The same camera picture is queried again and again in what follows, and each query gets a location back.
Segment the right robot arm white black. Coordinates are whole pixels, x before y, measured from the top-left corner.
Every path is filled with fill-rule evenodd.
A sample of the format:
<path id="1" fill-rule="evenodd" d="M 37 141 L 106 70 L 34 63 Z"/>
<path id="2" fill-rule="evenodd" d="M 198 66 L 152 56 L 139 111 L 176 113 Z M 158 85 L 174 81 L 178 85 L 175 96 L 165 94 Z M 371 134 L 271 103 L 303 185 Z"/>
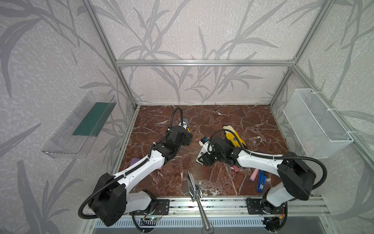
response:
<path id="1" fill-rule="evenodd" d="M 281 182 L 264 193 L 263 210 L 272 210 L 293 200 L 308 200 L 311 191 L 327 179 L 327 168 L 319 160 L 299 157 L 293 152 L 284 155 L 267 155 L 249 151 L 242 144 L 232 145 L 228 139 L 214 137 L 202 139 L 196 161 L 204 166 L 223 162 L 230 166 L 254 168 L 278 176 Z"/>

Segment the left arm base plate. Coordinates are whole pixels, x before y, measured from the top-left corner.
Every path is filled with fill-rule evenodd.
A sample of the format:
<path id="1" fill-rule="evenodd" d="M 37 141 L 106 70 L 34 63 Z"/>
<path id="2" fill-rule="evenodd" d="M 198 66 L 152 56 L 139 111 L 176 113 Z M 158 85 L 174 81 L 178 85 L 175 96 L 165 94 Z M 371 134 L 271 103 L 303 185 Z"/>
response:
<path id="1" fill-rule="evenodd" d="M 170 208 L 169 199 L 153 199 L 147 208 L 150 215 L 168 215 Z"/>

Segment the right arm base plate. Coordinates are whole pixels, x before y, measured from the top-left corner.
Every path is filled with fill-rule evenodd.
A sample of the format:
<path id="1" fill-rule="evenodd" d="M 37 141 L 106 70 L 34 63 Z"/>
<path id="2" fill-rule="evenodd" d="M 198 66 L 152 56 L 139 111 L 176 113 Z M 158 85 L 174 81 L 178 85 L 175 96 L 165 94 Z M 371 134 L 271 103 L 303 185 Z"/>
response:
<path id="1" fill-rule="evenodd" d="M 245 200 L 249 215 L 275 215 L 281 216 L 285 212 L 286 202 L 276 207 L 262 199 L 247 198 Z"/>

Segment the red white remote control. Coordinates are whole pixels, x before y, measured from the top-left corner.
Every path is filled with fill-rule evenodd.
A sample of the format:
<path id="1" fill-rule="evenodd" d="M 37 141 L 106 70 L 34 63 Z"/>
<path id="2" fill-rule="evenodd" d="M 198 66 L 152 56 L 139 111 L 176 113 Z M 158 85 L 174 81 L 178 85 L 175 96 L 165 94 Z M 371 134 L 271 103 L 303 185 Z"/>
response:
<path id="1" fill-rule="evenodd" d="M 200 152 L 196 159 L 196 162 L 200 165 L 209 166 L 208 159 L 207 159 L 207 152 L 205 153 Z"/>

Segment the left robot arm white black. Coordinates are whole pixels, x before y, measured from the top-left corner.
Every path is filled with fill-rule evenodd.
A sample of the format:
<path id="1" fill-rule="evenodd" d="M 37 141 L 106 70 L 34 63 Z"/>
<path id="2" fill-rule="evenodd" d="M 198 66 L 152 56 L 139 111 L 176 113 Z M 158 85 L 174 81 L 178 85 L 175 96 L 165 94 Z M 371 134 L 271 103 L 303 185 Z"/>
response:
<path id="1" fill-rule="evenodd" d="M 189 145 L 191 140 L 192 133 L 186 123 L 169 128 L 167 134 L 140 161 L 114 175 L 103 174 L 93 193 L 79 207 L 78 216 L 82 219 L 99 218 L 109 227 L 124 214 L 153 209 L 156 198 L 152 193 L 132 193 L 132 189 L 172 160 L 180 147 Z"/>

